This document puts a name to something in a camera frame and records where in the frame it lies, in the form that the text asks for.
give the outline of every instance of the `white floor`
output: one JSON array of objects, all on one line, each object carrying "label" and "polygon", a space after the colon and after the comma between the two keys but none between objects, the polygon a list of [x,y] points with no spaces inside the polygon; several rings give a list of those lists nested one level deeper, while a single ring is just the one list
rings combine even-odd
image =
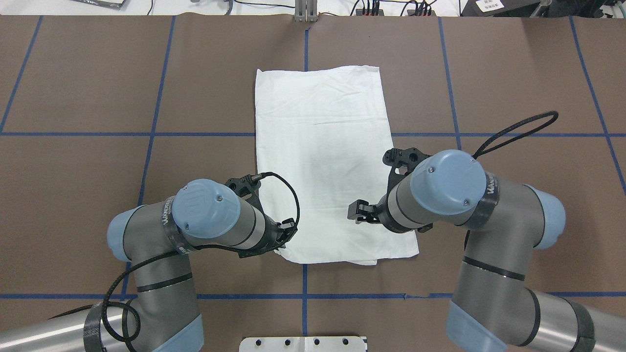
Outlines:
[{"label": "white floor", "polygon": [[[101,8],[90,4],[79,3],[73,0],[0,0],[0,14],[55,14],[55,15],[144,15],[148,12],[152,0],[126,0],[122,9]],[[250,3],[272,3],[294,5],[294,0],[243,0]],[[461,0],[464,6],[468,0]],[[199,14],[224,14],[228,8],[223,0],[200,0],[192,3],[190,0],[154,0],[155,7],[152,14],[172,15],[186,12]],[[330,12],[347,16],[354,5],[354,0],[318,0],[318,12]],[[398,16],[403,4],[381,3],[381,9],[386,16]],[[436,0],[433,9],[438,16],[458,16],[458,0]],[[622,18],[617,6],[612,8],[603,6],[605,13]],[[293,14],[289,8],[251,6],[235,3],[232,14]]]}]

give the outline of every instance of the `white bracket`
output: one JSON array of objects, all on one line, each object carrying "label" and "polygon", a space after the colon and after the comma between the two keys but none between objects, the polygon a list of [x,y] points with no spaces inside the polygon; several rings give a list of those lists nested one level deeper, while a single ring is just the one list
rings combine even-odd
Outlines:
[{"label": "white bracket", "polygon": [[311,336],[245,338],[239,352],[367,352],[367,338],[359,336]]},{"label": "white bracket", "polygon": [[296,22],[317,22],[317,0],[295,0]]}]

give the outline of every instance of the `brown table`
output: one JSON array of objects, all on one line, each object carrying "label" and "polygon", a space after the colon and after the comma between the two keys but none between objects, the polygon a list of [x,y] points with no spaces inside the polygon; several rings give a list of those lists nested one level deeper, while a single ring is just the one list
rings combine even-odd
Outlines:
[{"label": "brown table", "polygon": [[[125,266],[106,246],[116,214],[189,180],[255,172],[257,68],[342,65],[381,67],[399,148],[473,152],[558,110],[550,128],[481,163],[568,212],[565,234],[535,254],[529,287],[626,316],[626,79],[615,69],[625,29],[579,18],[1,16],[0,327],[101,299]],[[203,350],[358,334],[370,351],[456,351],[444,325],[463,235],[437,224],[419,235],[419,256],[375,267],[194,254]]]}]

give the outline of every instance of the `white towel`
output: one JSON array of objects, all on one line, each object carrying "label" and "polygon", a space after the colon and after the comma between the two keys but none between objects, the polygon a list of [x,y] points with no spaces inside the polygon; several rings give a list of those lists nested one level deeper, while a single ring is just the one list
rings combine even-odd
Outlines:
[{"label": "white towel", "polygon": [[[393,147],[378,67],[260,71],[255,87],[257,167],[283,176],[297,192],[298,232],[278,253],[301,264],[411,257],[415,233],[348,220],[348,205],[385,194]],[[265,179],[259,190],[274,220],[295,218],[289,190]]]}]

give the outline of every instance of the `blue joint cap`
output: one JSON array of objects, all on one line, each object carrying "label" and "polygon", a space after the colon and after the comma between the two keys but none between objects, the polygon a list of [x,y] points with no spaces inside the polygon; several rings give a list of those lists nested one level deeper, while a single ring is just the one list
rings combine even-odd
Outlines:
[{"label": "blue joint cap", "polygon": [[543,208],[543,237],[535,248],[549,248],[557,243],[558,236],[565,229],[565,208],[561,201],[552,194],[540,191],[531,185],[526,186],[537,195]]},{"label": "blue joint cap", "polygon": [[126,252],[124,252],[124,232],[126,232],[126,225],[128,225],[130,217],[133,216],[137,209],[144,206],[145,205],[140,205],[137,208],[118,214],[109,223],[109,229],[106,231],[106,243],[113,251],[113,255],[123,262],[130,262],[130,259],[126,256]]},{"label": "blue joint cap", "polygon": [[239,220],[241,204],[232,189],[200,179],[178,191],[172,216],[180,230],[199,239],[212,239],[228,232]]},{"label": "blue joint cap", "polygon": [[485,170],[470,154],[444,150],[421,162],[411,173],[411,193],[426,210],[457,215],[473,209],[487,184]]},{"label": "blue joint cap", "polygon": [[202,345],[204,345],[204,332],[202,315],[199,315],[152,352],[198,352]]},{"label": "blue joint cap", "polygon": [[467,352],[504,352],[506,343],[450,301],[446,334]]}]

